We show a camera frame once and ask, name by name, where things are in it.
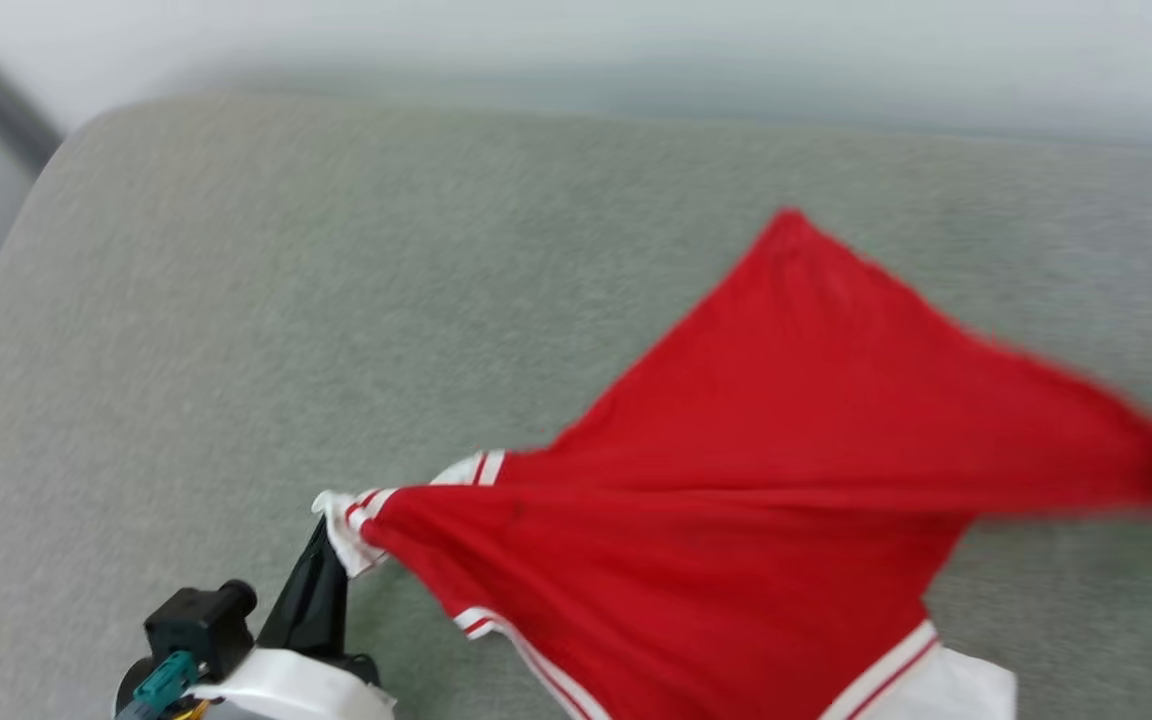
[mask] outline gray table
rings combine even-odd
[[[83,128],[0,258],[0,717],[104,717],[179,585],[268,607],[319,488],[553,437],[782,204],[1152,407],[1152,151],[305,99]],[[931,605],[1023,715],[1152,717],[1152,520],[980,528]],[[403,719],[561,717],[397,564],[351,646]]]

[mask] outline red cloth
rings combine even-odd
[[[346,524],[573,717],[854,717],[975,515],[1152,506],[1152,420],[786,211],[552,446],[467,468]]]

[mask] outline white robot part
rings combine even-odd
[[[289,650],[256,647],[223,683],[189,688],[268,720],[394,720],[394,700],[338,667]]]

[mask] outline red and white garment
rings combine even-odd
[[[550,447],[314,502],[579,720],[1014,715],[922,597],[983,511],[1152,506],[1152,420],[797,213]]]

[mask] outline gray fabric surface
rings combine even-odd
[[[305,99],[84,128],[0,258],[0,717],[104,717],[180,585],[250,579],[259,623],[319,488],[553,437],[778,205],[1152,407],[1152,152]],[[987,524],[931,605],[1023,717],[1152,717],[1152,518]],[[404,720],[561,717],[396,564],[351,613]]]

